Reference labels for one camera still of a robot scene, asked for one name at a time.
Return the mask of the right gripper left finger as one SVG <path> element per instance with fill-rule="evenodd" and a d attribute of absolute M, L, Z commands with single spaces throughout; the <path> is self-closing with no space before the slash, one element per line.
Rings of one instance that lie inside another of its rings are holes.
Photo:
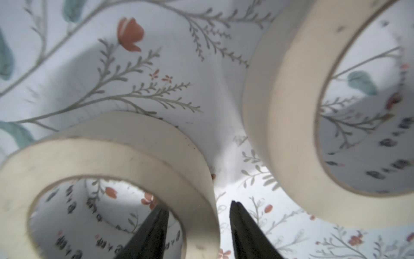
<path fill-rule="evenodd" d="M 168 219 L 169 210 L 156 206 L 114 259 L 162 259 Z"/>

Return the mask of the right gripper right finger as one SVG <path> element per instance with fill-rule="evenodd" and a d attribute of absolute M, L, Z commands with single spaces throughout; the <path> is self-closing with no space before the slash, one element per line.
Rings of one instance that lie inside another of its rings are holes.
<path fill-rule="evenodd" d="M 230 225 L 236 259 L 283 259 L 240 202 L 231 202 Z"/>

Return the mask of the cream masking tape roll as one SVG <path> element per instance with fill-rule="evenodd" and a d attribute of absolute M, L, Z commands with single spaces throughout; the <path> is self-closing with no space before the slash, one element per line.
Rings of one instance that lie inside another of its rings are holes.
<path fill-rule="evenodd" d="M 412 224 L 413 1 L 290 1 L 254 52 L 243 122 L 309 213 L 355 228 Z"/>
<path fill-rule="evenodd" d="M 110 112 L 34 142 L 1 166 L 6 259 L 112 259 L 165 209 L 166 259 L 215 259 L 220 227 L 203 154 L 180 130 Z"/>

